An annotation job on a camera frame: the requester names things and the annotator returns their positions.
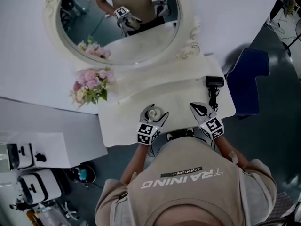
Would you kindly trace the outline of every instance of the white vanity table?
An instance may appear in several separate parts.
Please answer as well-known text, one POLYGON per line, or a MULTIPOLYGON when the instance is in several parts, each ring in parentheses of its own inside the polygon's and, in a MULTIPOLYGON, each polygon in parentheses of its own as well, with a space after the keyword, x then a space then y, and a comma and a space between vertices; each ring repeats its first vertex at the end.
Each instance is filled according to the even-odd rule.
MULTIPOLYGON (((85 53, 72 42, 59 19, 60 1, 46 0, 44 13, 46 30, 55 47, 74 61, 77 70, 110 66, 115 72, 115 83, 107 87, 108 101, 98 101, 106 147, 136 143, 140 113, 151 104, 169 112, 162 132, 197 125, 189 104, 208 103, 205 77, 223 77, 223 73, 214 55, 205 57, 200 51, 200 22, 193 15, 191 0, 175 0, 176 21, 106 45, 104 48, 111 50, 108 59, 85 53)), ((233 116, 235 107, 226 81, 219 89, 218 116, 233 116)))

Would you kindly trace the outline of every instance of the blue chair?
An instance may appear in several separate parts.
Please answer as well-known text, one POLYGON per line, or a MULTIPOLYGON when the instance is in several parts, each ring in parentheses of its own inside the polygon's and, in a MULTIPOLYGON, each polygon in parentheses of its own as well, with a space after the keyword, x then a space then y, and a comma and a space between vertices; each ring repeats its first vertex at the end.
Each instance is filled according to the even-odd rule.
POLYGON ((235 115, 245 118, 259 113, 256 77, 268 76, 267 52, 245 48, 226 74, 226 81, 236 108, 235 115))

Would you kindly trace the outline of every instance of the green leaf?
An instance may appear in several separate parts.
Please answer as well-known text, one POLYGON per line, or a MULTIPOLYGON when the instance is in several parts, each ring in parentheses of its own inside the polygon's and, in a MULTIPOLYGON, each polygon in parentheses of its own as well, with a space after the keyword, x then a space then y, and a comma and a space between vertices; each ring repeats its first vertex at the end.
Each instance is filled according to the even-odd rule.
POLYGON ((87 101, 87 103, 90 103, 92 101, 92 97, 91 96, 87 96, 86 101, 87 101))
POLYGON ((95 91, 91 91, 91 92, 90 92, 90 95, 91 95, 91 97, 93 98, 93 97, 96 96, 96 92, 95 92, 95 91))
POLYGON ((105 101, 107 101, 107 99, 108 99, 108 92, 105 89, 103 89, 103 92, 102 92, 102 99, 104 99, 105 101))
POLYGON ((107 83, 108 83, 108 79, 104 79, 104 80, 103 80, 103 87, 104 87, 104 88, 107 86, 107 83))
POLYGON ((99 93, 99 92, 101 92, 101 91, 102 91, 102 89, 103 89, 103 86, 102 86, 102 85, 99 85, 99 86, 97 86, 96 88, 97 88, 97 93, 99 93))
POLYGON ((88 36, 88 39, 87 39, 87 42, 88 42, 88 44, 93 44, 93 38, 92 38, 92 36, 88 36))

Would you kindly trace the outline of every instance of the pink flower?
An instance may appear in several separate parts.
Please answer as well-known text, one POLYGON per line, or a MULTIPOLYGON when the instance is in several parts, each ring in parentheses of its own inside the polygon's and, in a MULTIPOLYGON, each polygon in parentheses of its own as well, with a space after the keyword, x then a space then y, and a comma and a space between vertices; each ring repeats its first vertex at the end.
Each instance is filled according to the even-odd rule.
POLYGON ((95 55, 98 57, 103 56, 104 53, 105 53, 105 50, 102 47, 98 47, 98 49, 95 50, 95 55))
POLYGON ((87 46, 86 53, 94 55, 94 46, 93 46, 93 44, 89 44, 87 46))
POLYGON ((108 78, 108 82, 112 83, 115 81, 115 77, 114 77, 114 72, 113 70, 109 70, 107 71, 107 78, 108 78))
POLYGON ((109 58, 111 55, 111 51, 110 50, 105 50, 104 51, 104 58, 109 58))
POLYGON ((95 70, 90 69, 85 72, 86 81, 93 80, 95 77, 97 77, 97 73, 95 70))
POLYGON ((101 79, 107 78, 107 72, 105 70, 100 70, 98 74, 101 79))
POLYGON ((77 92, 81 88, 81 84, 79 84, 77 81, 73 85, 73 91, 77 92))
POLYGON ((99 78, 97 78, 97 77, 95 77, 94 79, 89 80, 87 82, 87 86, 88 86, 89 89, 92 89, 92 88, 94 88, 94 87, 96 87, 100 84, 101 84, 101 82, 99 81, 99 78))
POLYGON ((85 73, 82 72, 77 81, 79 84, 84 85, 85 84, 85 73))
POLYGON ((94 50, 97 50, 100 47, 98 43, 93 43, 92 46, 94 50))

